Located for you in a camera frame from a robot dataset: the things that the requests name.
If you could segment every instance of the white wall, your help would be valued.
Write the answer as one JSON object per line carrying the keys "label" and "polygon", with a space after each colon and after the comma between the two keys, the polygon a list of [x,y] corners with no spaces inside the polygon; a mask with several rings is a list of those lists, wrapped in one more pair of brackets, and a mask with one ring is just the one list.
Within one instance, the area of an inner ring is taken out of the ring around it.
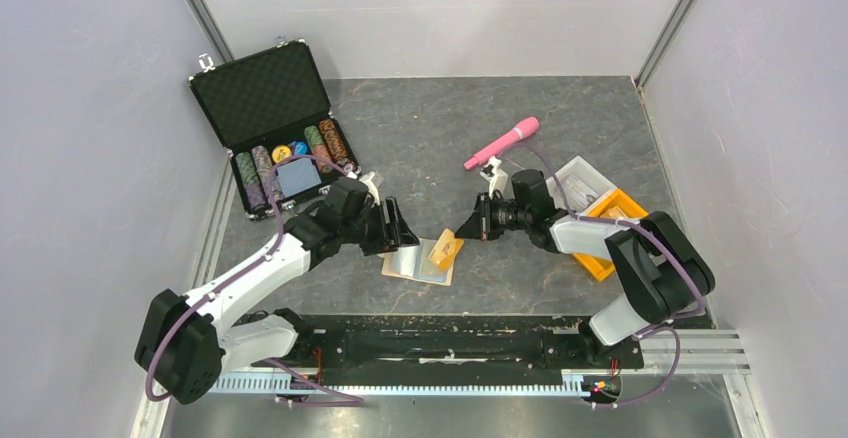
{"label": "white wall", "polygon": [[236,56],[305,37],[325,78],[633,75],[677,0],[205,0]]}
{"label": "white wall", "polygon": [[848,0],[698,0],[647,107],[775,436],[840,436]]}
{"label": "white wall", "polygon": [[127,436],[224,166],[184,0],[0,0],[0,435]]}

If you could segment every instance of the poker chip case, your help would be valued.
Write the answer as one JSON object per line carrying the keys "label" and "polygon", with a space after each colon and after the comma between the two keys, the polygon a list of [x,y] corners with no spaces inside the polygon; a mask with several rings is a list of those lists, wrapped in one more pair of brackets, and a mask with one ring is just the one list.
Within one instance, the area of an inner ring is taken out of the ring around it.
{"label": "poker chip case", "polygon": [[[330,98],[309,46],[302,40],[280,43],[223,65],[208,66],[189,78],[189,87],[230,156],[242,206],[251,220],[273,216],[273,211],[268,205],[251,209],[235,159],[240,153],[249,154],[258,145],[271,152],[279,145],[306,142],[304,130],[318,127],[329,118],[350,161],[361,170],[341,125],[332,114]],[[332,171],[319,176],[320,184],[276,200],[277,204],[283,209],[314,198],[326,192],[328,185],[341,175]]]}

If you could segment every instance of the yellow poker chip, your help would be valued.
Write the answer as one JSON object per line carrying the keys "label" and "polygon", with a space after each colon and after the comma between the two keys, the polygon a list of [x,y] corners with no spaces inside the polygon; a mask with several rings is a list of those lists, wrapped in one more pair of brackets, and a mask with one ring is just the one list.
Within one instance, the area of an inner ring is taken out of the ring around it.
{"label": "yellow poker chip", "polygon": [[286,145],[280,145],[274,148],[274,151],[271,152],[271,158],[274,159],[274,163],[279,163],[282,160],[291,156],[291,148]]}

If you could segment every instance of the pink cylindrical object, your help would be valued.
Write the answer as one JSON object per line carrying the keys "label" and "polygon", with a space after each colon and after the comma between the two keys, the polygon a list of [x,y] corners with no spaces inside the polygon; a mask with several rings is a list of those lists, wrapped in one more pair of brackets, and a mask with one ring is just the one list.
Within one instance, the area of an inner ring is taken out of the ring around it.
{"label": "pink cylindrical object", "polygon": [[474,167],[480,166],[487,161],[489,158],[493,156],[497,156],[498,153],[502,152],[506,149],[507,146],[517,143],[524,138],[536,133],[536,130],[539,129],[539,120],[536,119],[535,116],[528,116],[523,120],[519,121],[517,125],[511,130],[509,130],[505,135],[501,136],[497,140],[493,141],[489,146],[483,148],[482,150],[474,153],[474,156],[471,157],[470,160],[465,162],[465,169],[470,170]]}

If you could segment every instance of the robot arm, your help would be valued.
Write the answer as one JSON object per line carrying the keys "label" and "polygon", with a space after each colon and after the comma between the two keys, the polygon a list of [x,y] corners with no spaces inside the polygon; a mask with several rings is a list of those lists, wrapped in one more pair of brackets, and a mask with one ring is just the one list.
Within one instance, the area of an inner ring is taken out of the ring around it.
{"label": "robot arm", "polygon": [[[523,230],[534,245],[549,252],[584,253],[612,261],[624,293],[581,327],[590,358],[695,304],[671,264],[660,261],[659,250],[631,227],[578,221],[557,209],[538,170],[514,174],[512,187],[512,200],[500,192],[478,194],[474,213],[456,236],[487,241],[506,230]],[[713,290],[712,272],[668,214],[651,213],[638,225],[671,251],[702,295]]]}
{"label": "robot arm", "polygon": [[[150,304],[135,352],[136,362],[149,368],[157,347],[177,319],[203,297],[211,297],[194,312],[166,347],[154,378],[180,403],[192,403],[211,388],[222,373],[266,358],[285,356],[298,337],[298,327],[278,315],[239,326],[236,321],[271,292],[338,253],[342,244],[356,243],[364,255],[389,253],[417,245],[394,198],[380,200],[379,178],[340,178],[326,198],[285,225],[277,248],[274,236],[253,256],[212,282],[182,297],[171,290]],[[246,267],[250,272],[220,294],[214,289]]]}

